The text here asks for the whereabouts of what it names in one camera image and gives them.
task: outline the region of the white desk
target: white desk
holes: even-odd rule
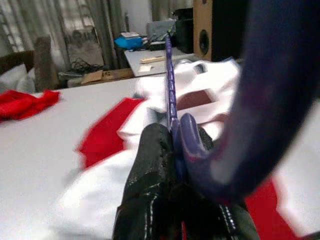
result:
[[[152,62],[148,64],[141,64],[140,60],[144,58],[152,58],[152,57],[158,57],[158,56],[165,56],[165,50],[158,50],[158,51],[129,51],[126,50],[124,52],[124,55],[133,71],[133,74],[135,77],[142,77],[147,75],[154,75],[154,74],[163,74],[166,72],[165,68],[165,62],[164,61],[158,61],[158,62]],[[189,59],[196,58],[193,53],[186,54],[180,50],[178,50],[176,47],[172,48],[172,60],[179,60],[179,59]],[[150,71],[139,71],[141,65],[149,65],[152,66]]]
[[[136,79],[61,90],[61,101],[36,116],[0,123],[0,239],[48,234],[51,204],[79,172],[75,148],[97,119],[134,93]],[[302,234],[320,226],[320,103],[276,171]]]

